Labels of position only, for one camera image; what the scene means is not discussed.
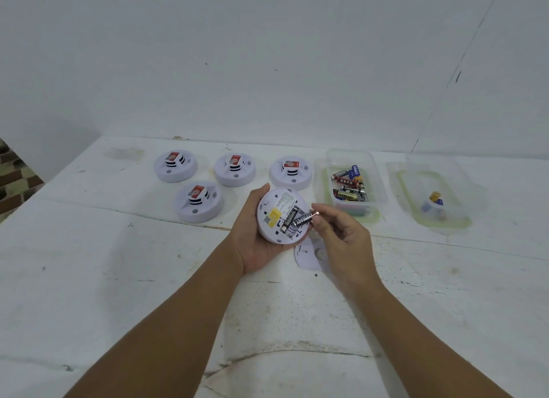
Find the yellow sticker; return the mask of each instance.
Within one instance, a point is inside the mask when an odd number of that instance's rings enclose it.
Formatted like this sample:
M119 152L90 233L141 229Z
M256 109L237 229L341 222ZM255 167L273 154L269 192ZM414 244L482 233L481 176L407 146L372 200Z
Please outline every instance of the yellow sticker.
M282 212L278 210L278 208L273 207L273 209L267 216L269 219L271 219L268 223L269 227L275 227L275 225L278 223L278 220L282 216Z

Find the plastic container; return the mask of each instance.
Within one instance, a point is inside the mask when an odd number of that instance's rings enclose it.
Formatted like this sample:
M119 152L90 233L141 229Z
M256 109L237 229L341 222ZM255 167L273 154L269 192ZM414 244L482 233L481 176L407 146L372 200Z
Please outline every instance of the plastic container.
M397 178L412 215L424 226L467 227L488 202L485 190L449 156L409 154Z
M332 180L331 175L342 170L350 170L353 165L358 166L360 170L368 201L339 200L333 194L333 189L340 190L342 184ZM326 195L327 201L332 206L368 220L377 220L381 206L387 203L385 187L381 182L374 158L366 151L342 149L327 151L325 187L329 190L329 194Z

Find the smoke detector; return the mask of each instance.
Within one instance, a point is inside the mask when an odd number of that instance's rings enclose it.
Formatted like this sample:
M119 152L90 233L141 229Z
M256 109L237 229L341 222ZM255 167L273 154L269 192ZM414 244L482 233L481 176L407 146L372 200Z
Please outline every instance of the smoke detector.
M175 196L175 212L184 222L205 222L217 216L222 208L221 189L211 181L188 183Z
M192 152L176 149L160 155L154 162L156 176L167 183L177 183L191 178L198 169Z
M296 227L292 222L309 212L303 198L290 188L274 188L263 196L257 206L259 233L269 242L289 245L299 241L309 228L306 223Z
M215 178L224 186L240 187L255 177L255 163L249 155L223 155L214 165Z
M269 176L275 186L291 188L298 192L311 184L312 166L298 156L285 156L271 165Z
M320 270L331 272L328 252L322 239L305 238L294 248L294 258L302 270Z

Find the smoke detector vent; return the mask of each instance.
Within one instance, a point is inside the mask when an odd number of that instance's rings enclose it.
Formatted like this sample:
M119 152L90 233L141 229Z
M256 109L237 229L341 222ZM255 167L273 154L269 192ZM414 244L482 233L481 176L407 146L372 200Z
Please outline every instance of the smoke detector vent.
M180 220L200 223L213 219L223 208L220 187L211 181L193 181L175 196L174 209Z
M255 163L249 155L223 155L214 165L215 178L224 186L240 187L255 177Z
M279 158L269 170L271 181L277 187L305 190L312 181L312 167L295 155Z
M192 152L176 149L160 155L154 162L156 176L167 183L177 183L191 178L198 169Z
M257 206L256 217L259 233L269 242L289 245L299 241L309 225L295 227L292 224L309 211L303 198L290 188L274 188Z

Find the brick wall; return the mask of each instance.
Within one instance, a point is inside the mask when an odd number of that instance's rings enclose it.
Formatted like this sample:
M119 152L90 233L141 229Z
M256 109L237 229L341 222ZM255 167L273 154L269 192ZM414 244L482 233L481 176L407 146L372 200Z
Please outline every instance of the brick wall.
M0 222L43 185L43 181L0 139Z

